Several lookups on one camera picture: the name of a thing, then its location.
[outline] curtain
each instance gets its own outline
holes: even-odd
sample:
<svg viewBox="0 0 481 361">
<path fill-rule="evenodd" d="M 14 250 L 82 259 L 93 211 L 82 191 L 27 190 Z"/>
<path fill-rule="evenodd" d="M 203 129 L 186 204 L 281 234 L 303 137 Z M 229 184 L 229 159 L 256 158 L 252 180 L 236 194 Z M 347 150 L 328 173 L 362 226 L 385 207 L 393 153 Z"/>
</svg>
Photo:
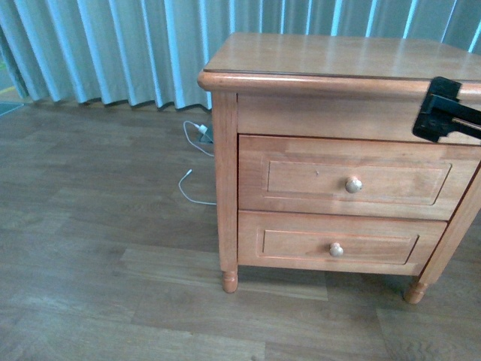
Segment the curtain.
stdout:
<svg viewBox="0 0 481 361">
<path fill-rule="evenodd" d="M 0 0 L 21 96 L 210 108 L 196 82 L 232 32 L 428 38 L 481 53 L 479 0 Z"/>
</svg>

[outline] charging cable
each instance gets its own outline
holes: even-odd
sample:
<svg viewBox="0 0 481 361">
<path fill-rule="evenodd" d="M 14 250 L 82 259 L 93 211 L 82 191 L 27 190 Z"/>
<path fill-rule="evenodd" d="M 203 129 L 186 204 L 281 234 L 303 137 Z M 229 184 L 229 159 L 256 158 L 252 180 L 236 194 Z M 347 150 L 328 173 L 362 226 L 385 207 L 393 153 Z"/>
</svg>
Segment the charging cable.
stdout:
<svg viewBox="0 0 481 361">
<path fill-rule="evenodd" d="M 212 202 L 201 202 L 201 201 L 195 201 L 194 199 L 190 198 L 182 189 L 182 182 L 184 179 L 186 179 L 190 174 L 192 173 L 192 169 L 189 169 L 180 180 L 179 180 L 179 190 L 183 194 L 184 197 L 186 197 L 189 201 L 192 203 L 197 203 L 199 205 L 217 205 L 217 203 L 212 203 Z"/>
<path fill-rule="evenodd" d="M 186 135 L 187 141 L 188 141 L 194 148 L 199 149 L 202 153 L 207 154 L 208 156 L 213 156 L 213 154 L 206 152 L 205 150 L 203 150 L 202 148 L 200 148 L 197 144 L 192 143 L 192 141 L 191 141 L 190 138 L 189 138 L 189 135 L 187 134 L 186 124 L 191 124 L 191 125 L 193 125 L 195 128 L 197 128 L 197 130 L 199 131 L 199 133 L 201 133 L 202 135 L 205 135 L 206 137 L 208 137 L 208 138 L 210 139 L 210 137 L 209 137 L 207 134 L 205 134 L 206 131 L 207 131 L 207 127 L 206 127 L 205 125 L 201 125 L 201 126 L 200 126 L 200 125 L 195 124 L 195 123 L 193 123 L 193 122 L 191 122 L 191 121 L 189 121 L 189 120 L 186 120 L 185 122 L 183 122 L 183 132 L 184 132 L 184 134 Z"/>
</svg>

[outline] drawer front panel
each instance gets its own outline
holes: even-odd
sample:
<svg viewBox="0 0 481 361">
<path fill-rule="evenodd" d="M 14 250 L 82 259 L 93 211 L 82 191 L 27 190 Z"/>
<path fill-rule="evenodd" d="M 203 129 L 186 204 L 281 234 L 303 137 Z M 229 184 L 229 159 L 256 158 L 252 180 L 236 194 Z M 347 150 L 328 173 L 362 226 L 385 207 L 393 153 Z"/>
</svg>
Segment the drawer front panel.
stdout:
<svg viewBox="0 0 481 361">
<path fill-rule="evenodd" d="M 424 94 L 388 99 L 352 93 L 337 96 L 259 96 L 239 94 L 238 131 L 244 134 L 427 142 L 411 132 Z M 481 109 L 477 103 L 466 104 Z M 475 144 L 479 139 L 458 132 L 441 143 Z"/>
<path fill-rule="evenodd" d="M 417 275 L 446 223 L 239 212 L 239 263 Z M 330 249 L 339 244 L 342 256 Z"/>
<path fill-rule="evenodd" d="M 481 158 L 439 144 L 243 135 L 239 145 L 239 207 L 261 211 L 448 220 Z"/>
</svg>

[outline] wooden nightstand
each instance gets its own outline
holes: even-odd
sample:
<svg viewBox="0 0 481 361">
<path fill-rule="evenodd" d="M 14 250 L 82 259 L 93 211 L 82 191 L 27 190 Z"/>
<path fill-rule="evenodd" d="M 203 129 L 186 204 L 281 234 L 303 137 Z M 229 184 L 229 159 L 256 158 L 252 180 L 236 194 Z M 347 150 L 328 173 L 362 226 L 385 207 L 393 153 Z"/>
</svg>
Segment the wooden nightstand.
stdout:
<svg viewBox="0 0 481 361">
<path fill-rule="evenodd" d="M 417 303 L 481 207 L 479 141 L 411 134 L 430 80 L 481 108 L 481 56 L 422 40 L 234 34 L 213 95 L 219 252 L 237 265 L 412 275 Z"/>
</svg>

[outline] round knob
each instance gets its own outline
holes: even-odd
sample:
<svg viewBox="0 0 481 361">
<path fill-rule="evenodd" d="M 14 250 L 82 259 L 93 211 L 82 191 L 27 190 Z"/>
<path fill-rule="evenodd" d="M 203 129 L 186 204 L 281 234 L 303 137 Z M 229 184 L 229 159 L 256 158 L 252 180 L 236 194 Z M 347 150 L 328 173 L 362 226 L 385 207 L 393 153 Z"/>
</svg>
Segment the round knob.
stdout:
<svg viewBox="0 0 481 361">
<path fill-rule="evenodd" d="M 347 178 L 346 191 L 349 193 L 357 193 L 362 189 L 362 182 L 356 177 Z"/>
<path fill-rule="evenodd" d="M 329 254 L 333 257 L 341 257 L 344 254 L 344 249 L 338 243 L 331 244 Z"/>
</svg>

